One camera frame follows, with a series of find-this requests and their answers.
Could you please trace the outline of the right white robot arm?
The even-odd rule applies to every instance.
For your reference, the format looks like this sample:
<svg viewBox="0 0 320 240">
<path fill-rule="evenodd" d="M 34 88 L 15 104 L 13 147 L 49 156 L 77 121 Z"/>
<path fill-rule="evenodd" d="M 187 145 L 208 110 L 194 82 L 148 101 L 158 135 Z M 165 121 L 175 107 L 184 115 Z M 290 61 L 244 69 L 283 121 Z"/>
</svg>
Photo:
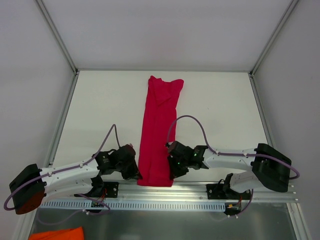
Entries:
<svg viewBox="0 0 320 240">
<path fill-rule="evenodd" d="M 285 193 L 288 191 L 292 161 L 265 143 L 246 150 L 211 151 L 208 146 L 185 146 L 178 141 L 166 144 L 171 179 L 186 175 L 190 169 L 226 168 L 238 170 L 229 173 L 221 192 L 232 199 L 239 193 L 260 187 Z"/>
</svg>

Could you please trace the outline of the red t-shirt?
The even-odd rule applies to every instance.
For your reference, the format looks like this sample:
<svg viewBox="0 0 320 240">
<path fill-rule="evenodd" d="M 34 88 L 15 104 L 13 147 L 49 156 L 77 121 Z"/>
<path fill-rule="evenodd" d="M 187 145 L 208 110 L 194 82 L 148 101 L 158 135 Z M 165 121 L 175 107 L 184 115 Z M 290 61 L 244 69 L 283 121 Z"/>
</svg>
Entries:
<svg viewBox="0 0 320 240">
<path fill-rule="evenodd" d="M 167 142 L 176 138 L 176 127 L 171 124 L 177 119 L 177 104 L 184 81 L 170 82 L 150 76 L 145 100 L 142 131 L 139 147 L 138 169 L 142 179 L 140 186 L 171 187 Z"/>
</svg>

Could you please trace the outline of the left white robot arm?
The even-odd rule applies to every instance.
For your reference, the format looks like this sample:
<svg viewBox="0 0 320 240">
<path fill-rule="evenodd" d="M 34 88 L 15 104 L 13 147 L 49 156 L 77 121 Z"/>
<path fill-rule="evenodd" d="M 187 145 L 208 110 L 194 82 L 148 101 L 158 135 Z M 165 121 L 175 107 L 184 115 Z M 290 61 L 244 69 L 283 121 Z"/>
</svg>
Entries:
<svg viewBox="0 0 320 240">
<path fill-rule="evenodd" d="M 6 200 L 4 209 L 23 215 L 57 198 L 80 194 L 100 198 L 108 192 L 103 176 L 118 172 L 124 180 L 142 179 L 135 156 L 132 145 L 126 144 L 119 149 L 99 151 L 87 161 L 64 167 L 39 168 L 37 164 L 30 164 L 9 184 L 13 207 L 8 207 Z"/>
</svg>

